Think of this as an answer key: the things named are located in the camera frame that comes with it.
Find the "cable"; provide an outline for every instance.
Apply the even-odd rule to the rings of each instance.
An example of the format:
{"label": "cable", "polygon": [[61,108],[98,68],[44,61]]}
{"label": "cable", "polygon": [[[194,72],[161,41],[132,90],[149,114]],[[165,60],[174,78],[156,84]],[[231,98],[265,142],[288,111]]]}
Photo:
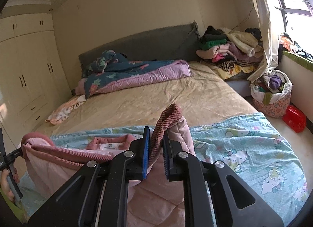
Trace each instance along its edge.
{"label": "cable", "polygon": [[246,18],[244,18],[244,20],[242,20],[237,26],[233,27],[232,30],[234,30],[234,28],[240,26],[242,23],[246,22],[250,18],[250,15],[251,15],[251,12],[252,12],[253,8],[254,8],[254,4],[252,6],[251,11],[249,12],[249,15]]}

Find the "red box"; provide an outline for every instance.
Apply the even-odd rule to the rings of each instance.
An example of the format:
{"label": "red box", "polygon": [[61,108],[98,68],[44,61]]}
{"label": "red box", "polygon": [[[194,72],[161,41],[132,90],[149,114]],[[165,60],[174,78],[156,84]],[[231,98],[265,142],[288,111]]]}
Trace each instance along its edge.
{"label": "red box", "polygon": [[287,107],[283,120],[295,132],[303,132],[306,127],[306,115],[293,105]]}

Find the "window sill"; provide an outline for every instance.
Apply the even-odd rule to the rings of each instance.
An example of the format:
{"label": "window sill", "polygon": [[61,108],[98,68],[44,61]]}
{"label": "window sill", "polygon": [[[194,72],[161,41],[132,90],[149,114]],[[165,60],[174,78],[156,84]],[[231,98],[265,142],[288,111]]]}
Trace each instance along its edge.
{"label": "window sill", "polygon": [[305,59],[301,56],[298,56],[295,53],[291,53],[288,51],[283,51],[283,55],[290,58],[292,61],[296,62],[297,64],[303,66],[305,69],[313,72],[313,62],[309,61],[308,59]]}

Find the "human hand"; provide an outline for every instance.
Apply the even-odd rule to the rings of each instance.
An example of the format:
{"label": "human hand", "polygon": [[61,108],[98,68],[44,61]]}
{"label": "human hand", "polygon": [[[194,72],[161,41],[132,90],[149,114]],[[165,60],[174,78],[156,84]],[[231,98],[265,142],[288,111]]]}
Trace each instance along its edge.
{"label": "human hand", "polygon": [[[14,181],[18,184],[19,179],[18,179],[18,174],[17,174],[17,169],[14,168],[14,173],[13,173],[13,179]],[[0,187],[4,194],[9,198],[10,201],[14,202],[14,195],[9,187],[9,183],[7,182],[7,177],[10,174],[10,171],[5,169],[2,171],[1,174],[1,180],[0,180]]]}

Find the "white wardrobe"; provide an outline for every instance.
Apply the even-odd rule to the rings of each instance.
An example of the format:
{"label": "white wardrobe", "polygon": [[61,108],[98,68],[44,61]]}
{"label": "white wardrobe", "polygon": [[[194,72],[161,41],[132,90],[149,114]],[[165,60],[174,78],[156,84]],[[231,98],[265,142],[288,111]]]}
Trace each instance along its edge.
{"label": "white wardrobe", "polygon": [[70,97],[52,15],[0,19],[0,126],[7,153]]}

